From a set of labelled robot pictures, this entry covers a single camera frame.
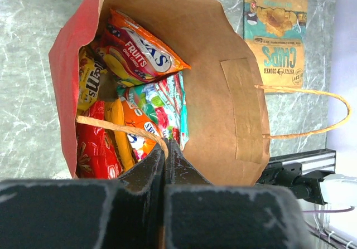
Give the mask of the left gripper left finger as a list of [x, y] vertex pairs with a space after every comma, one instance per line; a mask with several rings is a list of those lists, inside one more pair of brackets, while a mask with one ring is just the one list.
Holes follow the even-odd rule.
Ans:
[[154, 248], [165, 156], [117, 179], [1, 182], [2, 248]]

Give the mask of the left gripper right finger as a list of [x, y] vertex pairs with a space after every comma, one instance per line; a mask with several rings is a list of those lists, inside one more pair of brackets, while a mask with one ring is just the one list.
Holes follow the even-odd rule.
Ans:
[[292, 192], [269, 185], [210, 184], [167, 143], [166, 248], [311, 248], [312, 236]]

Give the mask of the red paper bag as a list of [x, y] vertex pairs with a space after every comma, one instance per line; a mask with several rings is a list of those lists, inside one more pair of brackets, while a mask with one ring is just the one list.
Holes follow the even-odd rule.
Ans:
[[217, 0], [83, 0], [49, 52], [70, 174], [76, 173], [75, 118], [82, 46], [117, 8], [172, 48], [184, 71], [189, 141], [185, 158], [215, 185], [254, 185], [269, 161], [268, 112], [257, 60]]

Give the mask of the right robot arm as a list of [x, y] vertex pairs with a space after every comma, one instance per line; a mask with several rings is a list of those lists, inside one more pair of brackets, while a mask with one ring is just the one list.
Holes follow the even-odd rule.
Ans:
[[263, 171], [257, 183], [290, 189], [297, 199], [314, 204], [341, 204], [356, 207], [356, 178], [330, 170], [303, 172], [302, 164], [273, 163]]

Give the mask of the orange Foxs fruits candy bag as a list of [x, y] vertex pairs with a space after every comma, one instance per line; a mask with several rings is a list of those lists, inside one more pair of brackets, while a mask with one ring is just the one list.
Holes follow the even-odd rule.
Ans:
[[116, 9], [110, 10], [95, 52], [121, 87], [148, 84], [191, 68], [163, 41]]

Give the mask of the brown kettle chips bag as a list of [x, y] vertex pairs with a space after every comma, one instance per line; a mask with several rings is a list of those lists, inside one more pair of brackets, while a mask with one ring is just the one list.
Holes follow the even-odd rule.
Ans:
[[243, 37], [263, 85], [303, 86], [307, 10], [308, 0], [244, 0]]

